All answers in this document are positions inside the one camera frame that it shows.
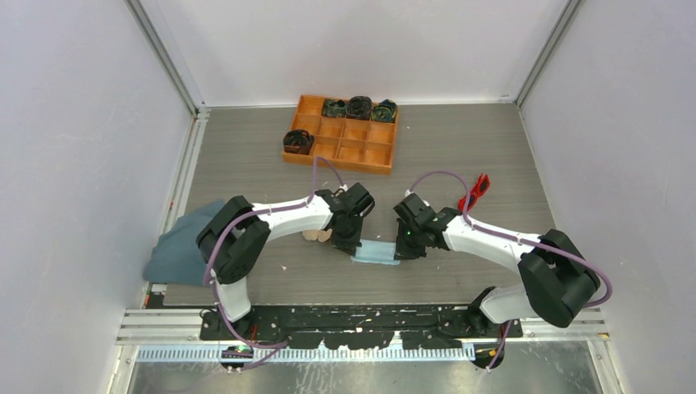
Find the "light blue cleaning cloth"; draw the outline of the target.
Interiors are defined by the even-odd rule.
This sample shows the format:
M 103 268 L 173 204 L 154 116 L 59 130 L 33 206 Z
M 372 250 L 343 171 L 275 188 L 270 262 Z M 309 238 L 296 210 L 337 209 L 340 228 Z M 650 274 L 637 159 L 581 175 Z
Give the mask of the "light blue cleaning cloth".
M 401 263 L 396 258 L 396 243 L 386 241 L 361 240 L 361 245 L 350 257 L 355 263 L 374 263 L 396 266 Z

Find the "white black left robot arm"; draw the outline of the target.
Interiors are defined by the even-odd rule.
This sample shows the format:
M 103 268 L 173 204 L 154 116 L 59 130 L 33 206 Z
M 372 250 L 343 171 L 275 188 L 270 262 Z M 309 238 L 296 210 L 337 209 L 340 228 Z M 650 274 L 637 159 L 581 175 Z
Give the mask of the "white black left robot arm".
M 246 277 L 264 246 L 302 231 L 327 231 L 332 246 L 348 255 L 361 246 L 364 218 L 375 201 L 360 183 L 338 190 L 316 190 L 310 196 L 279 204 L 252 204 L 244 196 L 230 199 L 197 235 L 195 243 L 206 262 L 204 283 L 223 316 L 220 328 L 233 340 L 252 327 Z

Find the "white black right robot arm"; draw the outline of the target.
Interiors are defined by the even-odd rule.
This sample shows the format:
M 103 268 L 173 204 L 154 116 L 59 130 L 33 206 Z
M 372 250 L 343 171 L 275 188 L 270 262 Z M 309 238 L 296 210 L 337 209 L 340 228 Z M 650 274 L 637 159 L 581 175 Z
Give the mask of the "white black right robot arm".
M 509 231 L 477 222 L 456 208 L 435 211 L 415 193 L 394 210 L 396 259 L 419 259 L 434 248 L 472 254 L 519 276 L 518 285 L 484 289 L 468 308 L 469 328 L 480 337 L 520 318 L 541 318 L 566 328 L 601 288 L 599 275 L 584 265 L 581 253 L 562 231 L 551 229 L 543 235 Z

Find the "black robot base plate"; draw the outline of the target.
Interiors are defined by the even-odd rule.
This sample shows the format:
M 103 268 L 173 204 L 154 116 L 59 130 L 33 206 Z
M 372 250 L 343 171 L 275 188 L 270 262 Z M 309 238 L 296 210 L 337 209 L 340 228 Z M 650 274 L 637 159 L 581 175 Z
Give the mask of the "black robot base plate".
M 453 349 L 461 339 L 520 338 L 519 323 L 485 323 L 464 305 L 259 305 L 233 324 L 244 339 L 289 349 Z

